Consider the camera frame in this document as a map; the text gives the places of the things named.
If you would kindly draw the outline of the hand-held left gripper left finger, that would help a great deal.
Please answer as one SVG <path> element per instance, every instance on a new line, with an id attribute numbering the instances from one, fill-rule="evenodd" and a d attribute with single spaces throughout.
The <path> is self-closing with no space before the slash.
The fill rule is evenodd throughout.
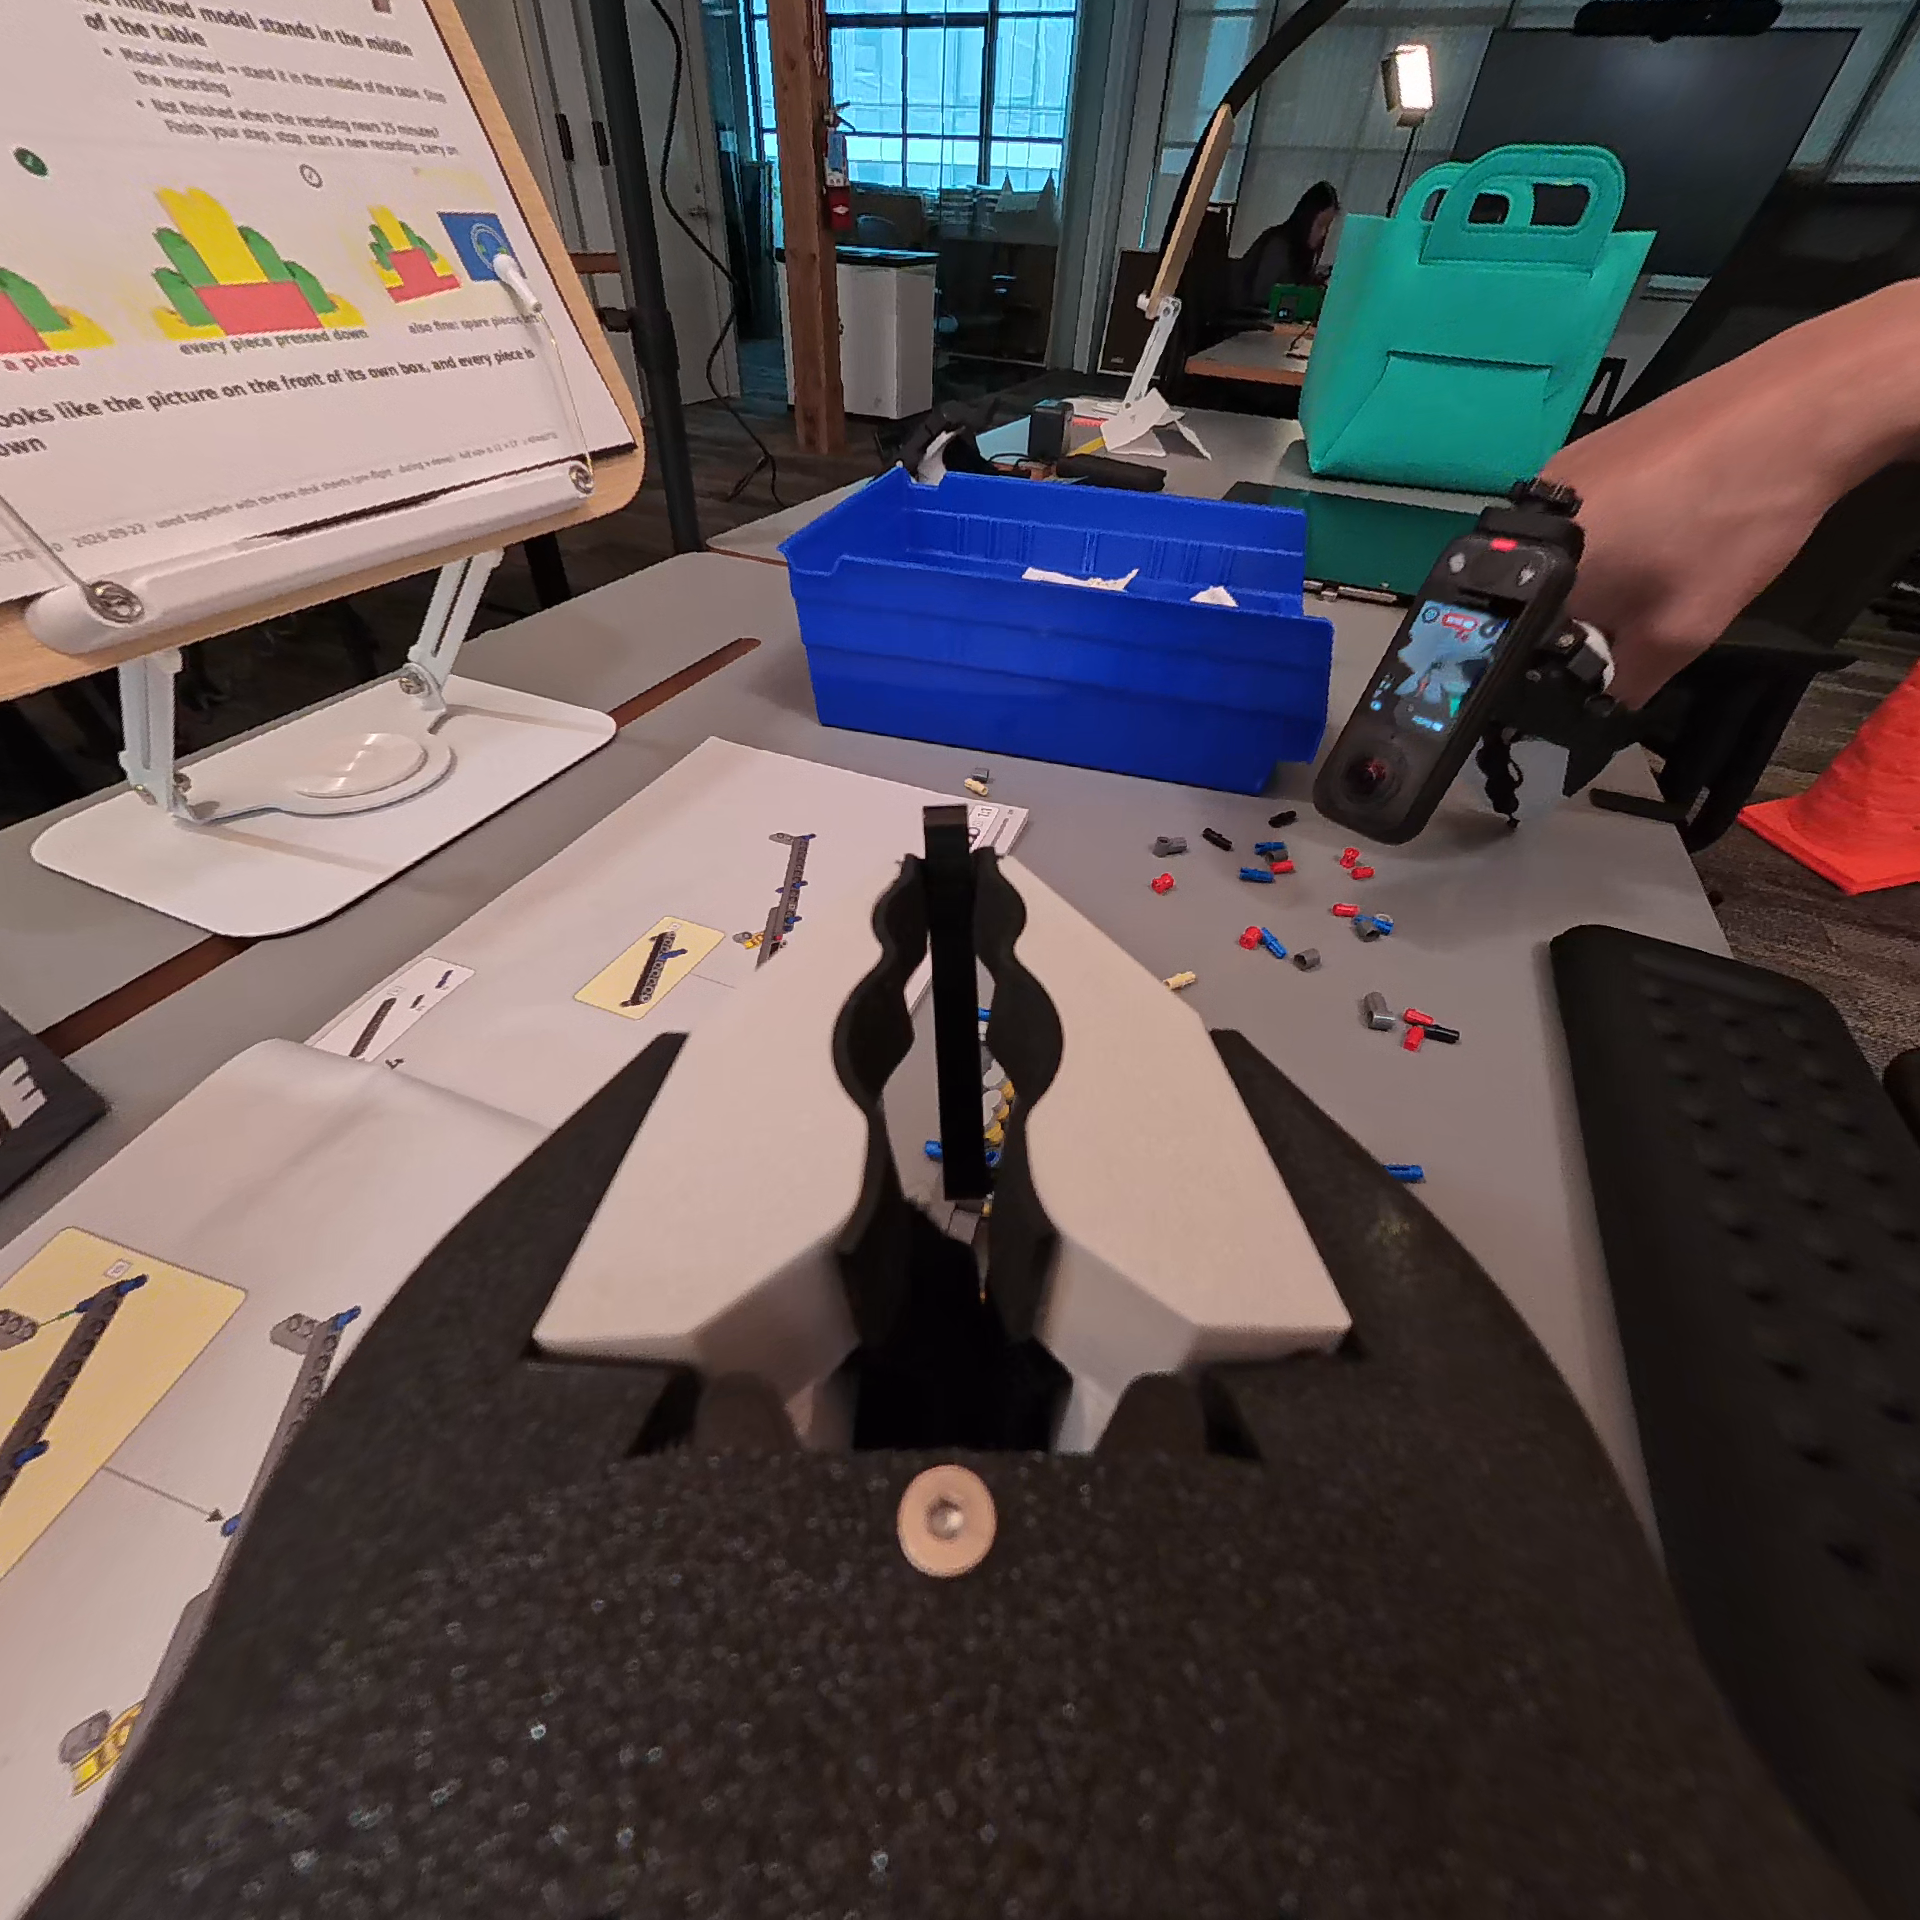
<path id="1" fill-rule="evenodd" d="M 922 919 L 881 944 L 874 915 L 902 880 L 921 907 L 914 854 L 864 871 L 683 1039 L 534 1326 L 542 1356 L 750 1376 L 802 1441 L 846 1445 L 834 1374 L 857 1320 L 837 1247 L 871 1141 L 895 1172 L 881 1092 L 914 1045 L 926 953 Z"/>

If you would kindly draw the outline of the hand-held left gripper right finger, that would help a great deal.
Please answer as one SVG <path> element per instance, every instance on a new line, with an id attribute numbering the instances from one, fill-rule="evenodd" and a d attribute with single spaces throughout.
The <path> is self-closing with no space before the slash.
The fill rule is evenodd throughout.
<path id="1" fill-rule="evenodd" d="M 1202 1017 L 1022 861 L 975 868 L 986 1048 L 1011 1081 L 989 1295 L 1090 1449 L 1142 1376 L 1330 1353 L 1353 1326 Z"/>

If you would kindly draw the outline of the black lego beam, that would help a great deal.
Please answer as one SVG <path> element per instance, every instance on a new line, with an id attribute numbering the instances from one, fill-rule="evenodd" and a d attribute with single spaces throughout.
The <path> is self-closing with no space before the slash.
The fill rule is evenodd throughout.
<path id="1" fill-rule="evenodd" d="M 977 1077 L 975 872 L 965 804 L 922 809 L 921 899 L 929 961 L 943 1197 L 962 1204 L 983 1199 L 992 1191 Z"/>

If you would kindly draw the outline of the scattered small lego pieces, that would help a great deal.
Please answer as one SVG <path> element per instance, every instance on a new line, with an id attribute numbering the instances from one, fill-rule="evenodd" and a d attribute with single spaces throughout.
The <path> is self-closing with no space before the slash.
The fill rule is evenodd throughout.
<path id="1" fill-rule="evenodd" d="M 977 776 L 977 774 L 971 774 L 965 781 L 965 790 L 968 796 L 973 796 L 973 799 L 966 804 L 966 827 L 968 827 L 971 851 L 989 847 L 993 853 L 1001 853 L 1007 845 L 1011 845 L 1018 829 L 1022 829 L 1022 823 L 1024 823 L 1024 816 L 1017 823 L 1018 806 L 1006 806 L 1006 804 L 986 799 L 986 785 L 985 785 L 983 776 Z M 1186 840 L 1179 835 L 1174 835 L 1169 840 L 1165 837 L 1160 837 L 1160 840 L 1157 845 L 1163 847 L 1165 857 L 1173 857 L 1177 853 L 1186 853 Z M 1266 868 L 1239 868 L 1239 877 L 1240 880 L 1275 880 L 1280 875 L 1275 868 L 1289 868 L 1289 863 L 1285 859 L 1275 859 Z M 1165 891 L 1173 889 L 1173 877 L 1165 875 L 1165 872 L 1159 872 L 1159 875 L 1152 877 L 1150 884 L 1159 896 L 1163 896 Z M 1369 916 L 1359 916 L 1357 912 L 1351 916 L 1351 923 L 1353 923 L 1354 932 L 1382 932 L 1385 935 L 1387 931 L 1391 931 L 1391 925 L 1382 916 L 1370 916 L 1369 919 Z M 1264 925 L 1242 927 L 1239 932 L 1239 948 L 1266 951 L 1275 960 L 1293 965 L 1297 972 L 1314 972 L 1320 965 L 1320 953 L 1315 948 L 1291 951 L 1280 941 L 1280 936 L 1272 932 L 1272 927 L 1264 927 Z M 915 974 L 915 989 L 921 985 L 926 985 L 921 974 L 926 974 L 926 968 L 921 968 Z M 1191 985 L 1194 985 L 1194 977 L 1197 977 L 1194 972 L 1184 968 L 1184 972 L 1177 972 L 1173 976 L 1165 976 L 1163 985 L 1168 987 L 1168 992 L 1186 992 Z M 986 1007 L 975 1009 L 975 1033 L 983 1039 L 985 1039 L 986 1017 L 989 1017 Z M 1422 1045 L 1425 1045 L 1425 1039 L 1430 1039 L 1434 1045 L 1441 1045 L 1441 1043 L 1453 1045 L 1458 1039 L 1456 1029 L 1443 1027 L 1439 1021 L 1432 1021 L 1427 1014 L 1423 1014 L 1422 1009 L 1414 1009 L 1414 1007 L 1398 1009 L 1378 992 L 1367 992 L 1359 999 L 1359 1019 L 1369 1030 L 1394 1033 L 1397 1027 L 1403 1029 L 1400 1030 L 1400 1043 L 1403 1043 L 1403 1048 L 1407 1048 L 1407 1052 L 1419 1052 Z M 989 1096 L 989 1103 L 986 1103 L 986 1115 L 989 1117 L 1001 1110 L 1001 1105 L 993 1105 L 997 1096 L 999 1096 L 997 1092 Z M 989 1168 L 997 1166 L 999 1152 L 1001 1152 L 999 1149 L 999 1135 L 993 1135 L 992 1142 L 989 1142 L 989 1152 L 986 1152 L 986 1166 Z M 941 1163 L 943 1161 L 943 1142 L 937 1135 L 928 1137 L 921 1147 L 921 1155 L 929 1163 Z M 1400 1183 L 1423 1183 L 1423 1179 L 1425 1179 L 1425 1172 L 1423 1172 L 1422 1163 L 1379 1161 L 1379 1166 L 1391 1179 L 1397 1179 Z"/>

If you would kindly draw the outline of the lego set box yellow car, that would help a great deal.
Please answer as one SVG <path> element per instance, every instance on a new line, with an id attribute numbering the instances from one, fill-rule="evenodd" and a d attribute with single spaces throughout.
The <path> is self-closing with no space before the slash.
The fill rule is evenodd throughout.
<path id="1" fill-rule="evenodd" d="M 106 1115 L 106 1100 L 1 1012 L 1 1195 Z"/>

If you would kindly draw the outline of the person's right hand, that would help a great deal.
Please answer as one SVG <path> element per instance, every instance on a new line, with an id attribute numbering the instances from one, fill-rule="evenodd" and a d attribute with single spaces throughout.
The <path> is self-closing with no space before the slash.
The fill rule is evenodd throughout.
<path id="1" fill-rule="evenodd" d="M 1672 392 L 1561 447 L 1543 479 L 1577 493 L 1584 558 L 1569 612 L 1613 651 L 1613 699 L 1640 709 L 1783 566 L 1758 415 Z"/>

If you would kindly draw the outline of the dark green box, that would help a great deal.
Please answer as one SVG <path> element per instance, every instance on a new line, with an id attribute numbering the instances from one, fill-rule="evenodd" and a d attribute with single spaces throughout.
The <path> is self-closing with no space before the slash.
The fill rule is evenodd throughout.
<path id="1" fill-rule="evenodd" d="M 1305 581 L 1312 591 L 1398 606 L 1416 593 L 1443 549 L 1471 533 L 1485 507 L 1465 495 L 1430 503 L 1253 479 L 1234 481 L 1224 497 L 1302 515 Z"/>

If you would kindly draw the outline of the orange traffic cone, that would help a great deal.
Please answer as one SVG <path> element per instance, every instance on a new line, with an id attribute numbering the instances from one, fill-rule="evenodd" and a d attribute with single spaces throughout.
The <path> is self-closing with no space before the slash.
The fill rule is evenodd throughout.
<path id="1" fill-rule="evenodd" d="M 1847 896 L 1917 883 L 1917 667 L 1808 790 L 1746 804 L 1738 825 Z"/>

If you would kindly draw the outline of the teal felt bag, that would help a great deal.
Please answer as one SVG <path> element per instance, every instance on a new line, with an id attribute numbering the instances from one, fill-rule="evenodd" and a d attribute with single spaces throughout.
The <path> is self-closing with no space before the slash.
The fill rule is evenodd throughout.
<path id="1" fill-rule="evenodd" d="M 1651 231 L 1615 225 L 1624 169 L 1514 143 L 1346 216 L 1301 398 L 1312 472 L 1498 495 L 1563 445 Z"/>

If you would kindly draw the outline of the blue plastic bin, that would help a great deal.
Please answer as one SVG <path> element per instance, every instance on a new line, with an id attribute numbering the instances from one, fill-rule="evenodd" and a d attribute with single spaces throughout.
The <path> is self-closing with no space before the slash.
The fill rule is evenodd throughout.
<path id="1" fill-rule="evenodd" d="M 1305 606 L 1295 509 L 891 468 L 782 553 L 824 726 L 1248 796 L 1320 747 L 1335 633 Z M 1239 607 L 1147 599 L 1147 579 Z"/>

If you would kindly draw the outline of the white desk stand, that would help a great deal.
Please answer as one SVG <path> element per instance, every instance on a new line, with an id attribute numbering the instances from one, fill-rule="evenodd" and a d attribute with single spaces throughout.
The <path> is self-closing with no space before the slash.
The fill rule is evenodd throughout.
<path id="1" fill-rule="evenodd" d="M 1213 108 L 1202 139 L 1194 143 L 1186 161 L 1179 196 L 1163 231 L 1159 263 L 1153 279 L 1137 296 L 1141 311 L 1150 326 L 1129 377 L 1120 408 L 1106 421 L 1102 429 L 1104 451 L 1129 447 L 1120 429 L 1136 425 L 1147 429 L 1160 421 L 1153 408 L 1160 407 L 1163 395 L 1157 389 L 1160 359 L 1179 326 L 1184 301 L 1184 272 L 1210 204 L 1216 179 L 1224 164 L 1231 147 L 1234 123 L 1242 108 L 1248 108 L 1259 87 L 1266 85 L 1280 67 L 1291 60 L 1309 37 L 1326 28 L 1346 5 L 1343 3 L 1302 3 L 1257 46 L 1248 63 L 1227 85 L 1221 102 Z"/>

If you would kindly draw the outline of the open instruction booklet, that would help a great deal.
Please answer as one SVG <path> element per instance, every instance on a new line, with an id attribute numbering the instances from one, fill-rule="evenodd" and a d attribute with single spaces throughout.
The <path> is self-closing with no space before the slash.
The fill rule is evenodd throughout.
<path id="1" fill-rule="evenodd" d="M 955 793 L 707 739 L 5 1247 L 1 1897 L 83 1833 L 271 1462 L 425 1253 Z"/>

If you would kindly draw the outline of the black dimpled mat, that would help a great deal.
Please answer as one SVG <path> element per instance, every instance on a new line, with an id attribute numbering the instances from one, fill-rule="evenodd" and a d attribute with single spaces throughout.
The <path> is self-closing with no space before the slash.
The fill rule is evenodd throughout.
<path id="1" fill-rule="evenodd" d="M 1915 1915 L 1915 1133 L 1790 976 L 1546 953 L 1669 1580 L 1798 1817 Z"/>

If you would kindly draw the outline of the white cabinet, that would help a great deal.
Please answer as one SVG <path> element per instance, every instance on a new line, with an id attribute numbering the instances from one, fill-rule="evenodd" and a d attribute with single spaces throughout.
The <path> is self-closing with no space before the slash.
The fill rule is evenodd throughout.
<path id="1" fill-rule="evenodd" d="M 897 423 L 929 404 L 938 256 L 840 246 L 837 318 L 847 414 Z"/>

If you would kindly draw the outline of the printed instruction sheet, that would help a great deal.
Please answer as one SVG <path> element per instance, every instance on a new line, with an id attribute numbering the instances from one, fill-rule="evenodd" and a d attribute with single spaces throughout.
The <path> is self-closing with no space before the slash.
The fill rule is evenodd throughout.
<path id="1" fill-rule="evenodd" d="M 533 219 L 430 5 L 5 5 L 5 599 L 629 447 Z"/>

